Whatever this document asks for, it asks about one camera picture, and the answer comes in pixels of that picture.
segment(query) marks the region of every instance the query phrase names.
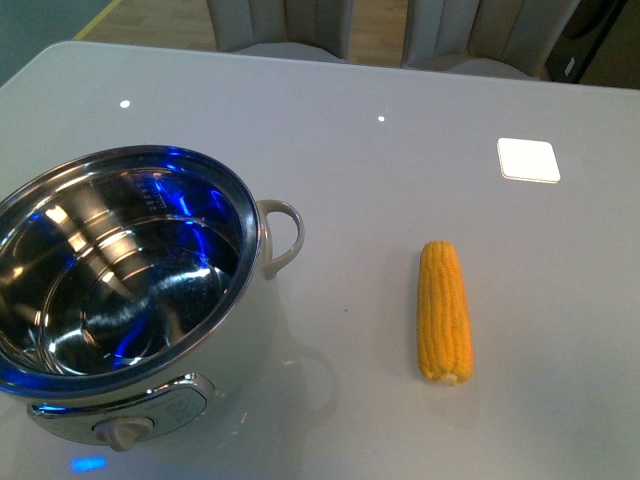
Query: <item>wooden floor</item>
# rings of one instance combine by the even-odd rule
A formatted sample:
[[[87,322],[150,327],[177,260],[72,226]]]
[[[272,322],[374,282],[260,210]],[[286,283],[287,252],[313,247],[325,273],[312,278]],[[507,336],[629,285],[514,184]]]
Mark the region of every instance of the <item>wooden floor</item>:
[[[354,0],[350,62],[398,66],[407,0]],[[121,0],[84,40],[215,50],[206,0]]]

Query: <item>stainless steel pot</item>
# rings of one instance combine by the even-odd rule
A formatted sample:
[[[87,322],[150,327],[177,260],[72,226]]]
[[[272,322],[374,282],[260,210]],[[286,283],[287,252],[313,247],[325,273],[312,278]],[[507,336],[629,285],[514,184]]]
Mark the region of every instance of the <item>stainless steel pot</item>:
[[[297,238],[273,258],[267,214]],[[89,155],[0,204],[0,389],[72,441],[121,451],[213,407],[253,372],[300,251],[290,205],[255,202],[202,154]]]

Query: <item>chair back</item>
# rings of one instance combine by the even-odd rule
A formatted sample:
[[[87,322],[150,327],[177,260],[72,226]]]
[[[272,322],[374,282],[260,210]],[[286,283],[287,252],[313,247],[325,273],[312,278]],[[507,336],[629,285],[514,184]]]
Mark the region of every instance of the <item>chair back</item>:
[[[345,59],[353,0],[207,0],[218,50],[299,42]]]
[[[539,75],[580,0],[409,0],[402,65],[473,55]]]
[[[580,0],[480,0],[469,54],[508,63],[536,76],[578,3]]]

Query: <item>blue light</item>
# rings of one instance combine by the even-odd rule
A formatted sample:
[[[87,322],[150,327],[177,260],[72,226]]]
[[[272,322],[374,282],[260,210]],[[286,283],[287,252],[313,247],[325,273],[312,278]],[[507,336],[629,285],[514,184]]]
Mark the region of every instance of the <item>blue light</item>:
[[[65,412],[67,411],[66,407],[56,407],[55,405],[40,405],[36,407],[39,412],[42,413],[50,413],[50,412]]]
[[[120,359],[127,358],[127,349],[129,348],[129,345],[144,331],[147,325],[147,320],[148,317],[146,316],[139,318],[131,331],[127,333],[122,341],[118,344],[118,347],[116,348],[116,351],[114,353],[114,357],[116,357],[113,362],[114,369],[120,368],[122,366],[126,367],[128,365],[125,361]]]
[[[180,207],[182,208],[182,211],[184,212],[184,214],[190,217],[191,210],[189,210],[189,207],[187,207],[187,202],[185,202],[184,197],[180,197],[178,201],[180,202]]]
[[[74,472],[86,472],[88,470],[98,470],[107,466],[107,459],[104,457],[74,458],[71,460],[71,470]]]

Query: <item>cooking pot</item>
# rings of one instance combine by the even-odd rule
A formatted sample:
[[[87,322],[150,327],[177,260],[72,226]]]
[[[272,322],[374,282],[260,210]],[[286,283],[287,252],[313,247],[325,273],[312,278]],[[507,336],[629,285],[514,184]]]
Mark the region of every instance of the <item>cooking pot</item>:
[[[297,227],[274,258],[267,215]],[[0,389],[68,440],[123,451],[233,393],[275,328],[298,212],[168,146],[107,150],[0,203]]]

